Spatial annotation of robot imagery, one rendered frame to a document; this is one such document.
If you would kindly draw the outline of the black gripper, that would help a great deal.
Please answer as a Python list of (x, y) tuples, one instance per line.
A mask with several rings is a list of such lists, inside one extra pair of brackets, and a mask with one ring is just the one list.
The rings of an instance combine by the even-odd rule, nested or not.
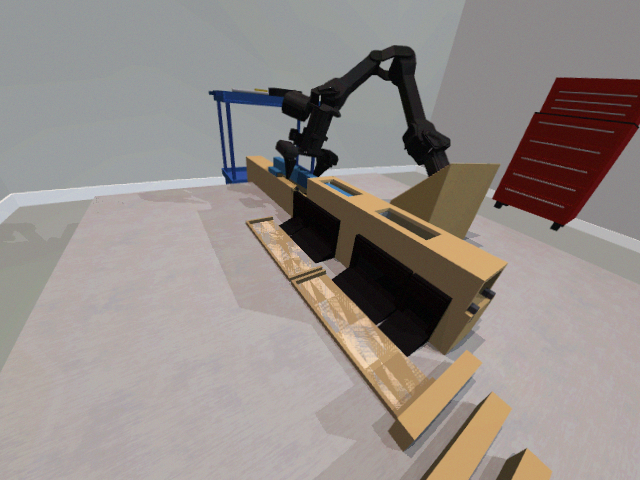
[[(327, 132), (322, 132), (310, 127), (303, 128), (304, 137), (301, 147), (298, 148), (289, 141), (279, 140), (275, 149), (284, 158), (286, 178), (289, 179), (296, 163), (298, 155), (316, 157), (316, 166), (313, 175), (319, 177), (333, 165), (337, 165), (338, 156), (332, 151), (321, 149), (324, 141), (328, 140)], [(305, 153), (304, 153), (305, 152)]]

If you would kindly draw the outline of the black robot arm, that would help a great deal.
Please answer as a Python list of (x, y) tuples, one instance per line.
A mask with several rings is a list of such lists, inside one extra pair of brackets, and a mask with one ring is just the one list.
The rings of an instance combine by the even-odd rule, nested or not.
[[(393, 57), (389, 70), (379, 67), (381, 61)], [(445, 150), (451, 146), (451, 139), (436, 131), (426, 119), (414, 78), (416, 64), (415, 53), (409, 46), (392, 45), (385, 50), (372, 50), (342, 78), (334, 78), (311, 89), (310, 97), (296, 90), (286, 93), (282, 112), (303, 122), (310, 116), (310, 127), (327, 132), (333, 116), (341, 117), (340, 109), (348, 96), (372, 75), (378, 75), (398, 87), (408, 129), (402, 137), (404, 150), (407, 149), (418, 165), (425, 164), (430, 177), (449, 165)]]

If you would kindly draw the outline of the tan flat bar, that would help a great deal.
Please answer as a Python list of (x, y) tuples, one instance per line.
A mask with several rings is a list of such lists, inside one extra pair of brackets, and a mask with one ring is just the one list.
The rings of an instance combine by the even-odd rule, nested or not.
[(469, 480), (511, 410), (489, 393), (420, 480)]

